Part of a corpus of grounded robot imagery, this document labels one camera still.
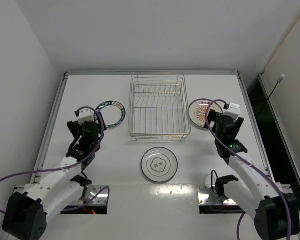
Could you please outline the orange sunburst white plate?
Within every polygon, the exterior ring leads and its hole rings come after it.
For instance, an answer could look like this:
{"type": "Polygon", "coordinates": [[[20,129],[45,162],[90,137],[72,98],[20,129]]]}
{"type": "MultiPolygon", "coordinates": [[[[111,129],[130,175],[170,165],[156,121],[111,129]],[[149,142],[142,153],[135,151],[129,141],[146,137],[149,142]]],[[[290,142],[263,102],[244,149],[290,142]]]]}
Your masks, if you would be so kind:
{"type": "Polygon", "coordinates": [[[208,98],[196,99],[188,107],[190,121],[202,130],[206,129],[206,112],[211,101],[208,98]]]}

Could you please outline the green rimmed white plate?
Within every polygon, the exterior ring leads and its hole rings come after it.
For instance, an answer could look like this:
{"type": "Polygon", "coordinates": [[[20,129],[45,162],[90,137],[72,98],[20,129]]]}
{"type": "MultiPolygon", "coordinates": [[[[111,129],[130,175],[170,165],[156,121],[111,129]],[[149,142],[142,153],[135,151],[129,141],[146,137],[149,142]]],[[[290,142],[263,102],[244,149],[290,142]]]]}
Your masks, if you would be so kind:
{"type": "Polygon", "coordinates": [[[108,129],[118,127],[126,117],[124,105],[114,100],[102,102],[96,110],[102,114],[104,124],[108,129]]]}

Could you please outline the black rimmed flower plate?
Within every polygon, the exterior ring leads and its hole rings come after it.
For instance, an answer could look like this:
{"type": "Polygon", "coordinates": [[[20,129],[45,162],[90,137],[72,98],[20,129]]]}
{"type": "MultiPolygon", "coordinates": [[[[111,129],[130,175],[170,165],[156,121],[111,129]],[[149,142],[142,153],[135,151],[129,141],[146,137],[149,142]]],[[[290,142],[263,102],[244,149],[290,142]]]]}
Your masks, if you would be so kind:
{"type": "Polygon", "coordinates": [[[178,172],[179,162],[176,155],[168,148],[149,149],[140,162],[143,176],[152,183],[167,183],[178,172]]]}

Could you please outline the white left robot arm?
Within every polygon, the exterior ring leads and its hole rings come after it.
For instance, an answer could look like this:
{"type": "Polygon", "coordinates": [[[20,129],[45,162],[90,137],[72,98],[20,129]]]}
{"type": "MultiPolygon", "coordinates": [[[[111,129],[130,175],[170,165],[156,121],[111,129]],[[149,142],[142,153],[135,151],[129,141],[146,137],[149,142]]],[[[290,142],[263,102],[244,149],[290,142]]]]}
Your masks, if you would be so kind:
{"type": "Polygon", "coordinates": [[[92,184],[81,173],[95,159],[107,128],[100,121],[70,121],[67,127],[74,141],[59,165],[40,182],[23,193],[15,192],[8,200],[2,230],[19,240],[40,239],[48,223],[83,197],[92,184]]]}

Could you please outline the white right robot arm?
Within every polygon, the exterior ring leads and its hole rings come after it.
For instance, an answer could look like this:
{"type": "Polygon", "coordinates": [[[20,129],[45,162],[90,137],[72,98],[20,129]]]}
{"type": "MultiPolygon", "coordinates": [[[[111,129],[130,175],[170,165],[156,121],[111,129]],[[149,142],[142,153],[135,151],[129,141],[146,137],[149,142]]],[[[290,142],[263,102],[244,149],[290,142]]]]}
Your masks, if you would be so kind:
{"type": "Polygon", "coordinates": [[[215,183],[220,198],[230,198],[250,216],[263,240],[290,239],[300,233],[298,200],[283,193],[279,186],[257,168],[247,148],[236,139],[244,122],[240,109],[224,113],[210,110],[206,128],[215,138],[218,155],[237,175],[219,177],[215,183]]]}

